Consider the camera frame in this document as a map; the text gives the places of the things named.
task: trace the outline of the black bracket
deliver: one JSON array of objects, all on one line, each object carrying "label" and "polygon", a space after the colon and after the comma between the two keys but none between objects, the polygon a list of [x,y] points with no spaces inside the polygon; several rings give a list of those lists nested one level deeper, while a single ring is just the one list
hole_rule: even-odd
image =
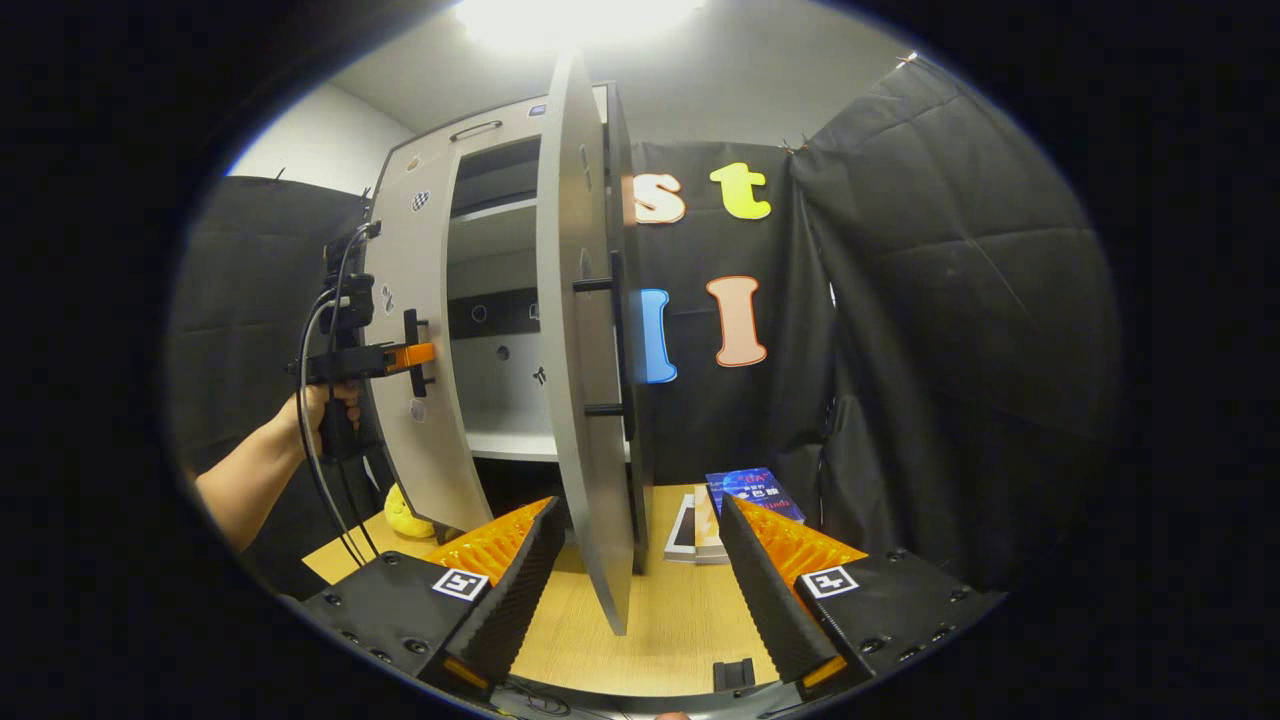
[{"label": "black bracket", "polygon": [[755,687],[755,665],[751,664],[750,657],[741,662],[714,662],[712,664],[712,676],[716,692]]},{"label": "black bracket", "polygon": [[622,402],[607,405],[588,405],[582,413],[588,418],[622,416],[622,432],[630,441],[635,437],[635,410],[631,406],[631,392],[627,384],[626,333],[622,332],[622,256],[617,250],[609,252],[609,277],[573,281],[573,292],[613,291],[613,340],[618,352],[618,393]]},{"label": "black bracket", "polygon": [[[404,310],[404,343],[417,345],[417,328],[428,327],[430,320],[419,320],[417,310],[410,307]],[[410,382],[413,384],[413,397],[426,397],[426,386],[435,382],[435,378],[424,378],[422,366],[413,365],[408,369]]]}]

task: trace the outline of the wooden table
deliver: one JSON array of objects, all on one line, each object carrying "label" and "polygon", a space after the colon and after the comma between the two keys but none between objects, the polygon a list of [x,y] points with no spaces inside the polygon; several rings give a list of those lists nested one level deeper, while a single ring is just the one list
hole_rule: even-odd
[{"label": "wooden table", "polygon": [[[713,692],[713,662],[750,657],[756,684],[778,679],[732,568],[663,559],[676,511],[694,487],[653,488],[654,542],[646,574],[631,582],[626,637],[609,629],[577,548],[566,546],[511,667],[513,675],[614,696],[684,696]],[[434,539],[396,534],[381,512],[366,527],[384,552],[422,557],[436,547]],[[358,532],[352,537],[369,557],[364,537]],[[356,569],[337,538],[302,561],[329,584]]]}]

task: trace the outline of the checkered sticker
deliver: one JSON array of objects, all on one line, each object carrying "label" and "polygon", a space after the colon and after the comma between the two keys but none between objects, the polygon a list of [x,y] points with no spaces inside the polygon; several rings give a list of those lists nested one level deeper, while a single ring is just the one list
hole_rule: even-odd
[{"label": "checkered sticker", "polygon": [[431,589],[462,600],[475,600],[480,594],[480,589],[488,583],[489,578],[484,575],[449,569],[443,578],[431,585]]},{"label": "checkered sticker", "polygon": [[800,575],[800,578],[804,579],[804,584],[809,585],[814,600],[849,592],[858,587],[858,583],[840,565]]}]

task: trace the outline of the open cabinet door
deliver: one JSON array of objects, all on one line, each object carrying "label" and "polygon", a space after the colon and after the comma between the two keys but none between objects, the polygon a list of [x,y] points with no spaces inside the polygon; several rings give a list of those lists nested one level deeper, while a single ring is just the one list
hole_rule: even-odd
[{"label": "open cabinet door", "polygon": [[[444,137],[431,143],[411,149],[412,173],[384,172],[374,200],[371,217],[383,222],[383,233],[365,249],[364,272],[374,275],[376,309],[364,342],[404,342],[406,310],[426,322],[408,338],[435,345],[435,361],[422,368],[434,378],[426,397],[415,397],[410,373],[371,380],[374,421],[413,514],[471,530],[493,514],[467,447],[449,351],[445,251],[461,155]],[[394,152],[392,159],[403,163]]]},{"label": "open cabinet door", "polygon": [[621,404],[609,290],[573,282],[608,277],[604,128],[581,54],[552,77],[538,167],[538,302],[547,402],[573,533],[609,626],[627,630],[635,537],[622,419],[588,416]]}]

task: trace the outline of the book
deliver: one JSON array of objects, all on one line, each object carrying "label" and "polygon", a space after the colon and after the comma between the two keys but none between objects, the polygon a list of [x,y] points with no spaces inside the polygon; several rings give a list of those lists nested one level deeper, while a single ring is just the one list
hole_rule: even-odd
[{"label": "book", "polygon": [[719,539],[719,520],[712,510],[712,495],[707,486],[694,491],[694,561],[701,565],[728,562],[728,551]]},{"label": "book", "polygon": [[796,523],[804,523],[804,512],[796,506],[787,491],[773,477],[768,468],[751,468],[749,470],[731,470],[728,473],[710,473],[707,475],[707,487],[710,489],[712,501],[716,503],[716,516],[721,514],[724,503],[724,493],[735,495],[748,502],[759,505],[767,510],[791,518]]},{"label": "book", "polygon": [[694,533],[694,493],[687,493],[676,511],[676,521],[671,525],[671,537],[663,557],[676,562],[694,562],[698,559]]}]

